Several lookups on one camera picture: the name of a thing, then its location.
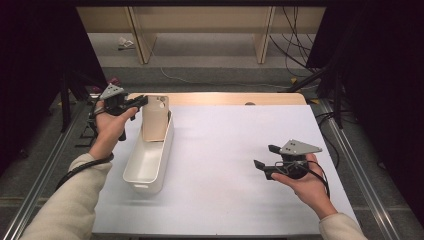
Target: hand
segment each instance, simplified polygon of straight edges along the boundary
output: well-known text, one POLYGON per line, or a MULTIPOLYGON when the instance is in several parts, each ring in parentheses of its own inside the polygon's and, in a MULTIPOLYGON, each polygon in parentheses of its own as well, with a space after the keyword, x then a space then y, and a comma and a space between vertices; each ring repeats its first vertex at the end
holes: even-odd
MULTIPOLYGON (((315 154, 306 154, 308 161, 316 162, 315 154)), ((309 169, 322 176, 321 168, 315 163, 309 163, 309 169)), ((320 219, 337 213, 330 199, 327 197, 324 184, 314 175, 308 173, 303 178, 291 179, 280 173, 273 173, 271 177, 294 190, 299 199, 311 207, 320 219)))
MULTIPOLYGON (((97 103, 97 107, 103 106, 103 101, 97 103)), ((134 116, 137 111, 138 109, 133 107, 119 116, 113 116, 106 112, 96 116, 96 125, 99 135, 89 151, 94 159, 106 158, 112 153, 113 148, 118 142, 118 138, 124 132, 125 123, 129 118, 134 116)))

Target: white tray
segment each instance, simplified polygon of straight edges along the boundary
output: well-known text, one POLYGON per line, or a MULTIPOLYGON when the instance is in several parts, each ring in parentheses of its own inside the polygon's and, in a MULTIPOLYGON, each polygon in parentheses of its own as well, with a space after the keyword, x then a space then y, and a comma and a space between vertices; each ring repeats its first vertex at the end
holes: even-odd
POLYGON ((124 171, 124 180, 131 184, 136 192, 157 193, 162 189, 174 137, 172 113, 169 112, 169 123, 165 140, 161 142, 146 142, 143 140, 142 128, 137 142, 124 171))

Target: finger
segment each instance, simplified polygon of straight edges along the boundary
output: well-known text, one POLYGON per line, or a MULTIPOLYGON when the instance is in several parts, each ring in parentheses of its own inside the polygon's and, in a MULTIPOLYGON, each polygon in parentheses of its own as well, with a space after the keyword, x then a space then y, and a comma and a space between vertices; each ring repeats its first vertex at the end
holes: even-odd
POLYGON ((276 180, 276 181, 278 181, 278 182, 280 182, 282 184, 285 184, 285 185, 287 185, 289 187, 291 187, 293 185, 293 183, 294 183, 294 180, 293 179, 291 179, 291 178, 289 178, 289 177, 287 177, 287 176, 285 176, 283 174, 280 174, 280 173, 273 173, 273 174, 271 174, 271 177, 274 180, 276 180))
POLYGON ((306 160, 311 161, 310 163, 308 163, 309 169, 321 175, 321 168, 317 165, 318 159, 316 155, 313 153, 308 153, 306 154, 306 160))
POLYGON ((103 100, 99 100, 96 103, 96 107, 104 107, 105 106, 105 102, 103 100))
POLYGON ((124 121, 127 121, 130 117, 133 117, 138 111, 137 107, 132 107, 122 113, 119 117, 121 117, 124 121))

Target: white tabletop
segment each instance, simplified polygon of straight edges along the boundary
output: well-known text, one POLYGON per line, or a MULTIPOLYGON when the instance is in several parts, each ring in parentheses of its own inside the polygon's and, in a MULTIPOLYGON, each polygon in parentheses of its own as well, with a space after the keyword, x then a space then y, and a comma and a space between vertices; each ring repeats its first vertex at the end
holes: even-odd
POLYGON ((127 123, 100 200, 93 233, 150 236, 293 236, 319 234, 319 219, 289 187, 267 181, 253 159, 281 160, 268 145, 289 139, 323 148, 335 207, 356 219, 309 106, 171 106, 174 140, 163 189, 136 193, 123 172, 141 116, 127 123))

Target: sleeve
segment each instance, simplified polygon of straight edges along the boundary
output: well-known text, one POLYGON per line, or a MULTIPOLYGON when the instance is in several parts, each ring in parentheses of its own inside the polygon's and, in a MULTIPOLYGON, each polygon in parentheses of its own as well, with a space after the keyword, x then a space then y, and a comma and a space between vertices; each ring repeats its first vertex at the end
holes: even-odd
POLYGON ((319 231, 325 240, 367 239, 358 224, 343 213, 336 213, 323 218, 319 223, 319 231))
MULTIPOLYGON (((90 154, 83 154, 69 169, 93 160, 90 154)), ((44 204, 21 239, 89 239, 94 208, 111 167, 111 163, 96 165, 70 178, 44 204)))

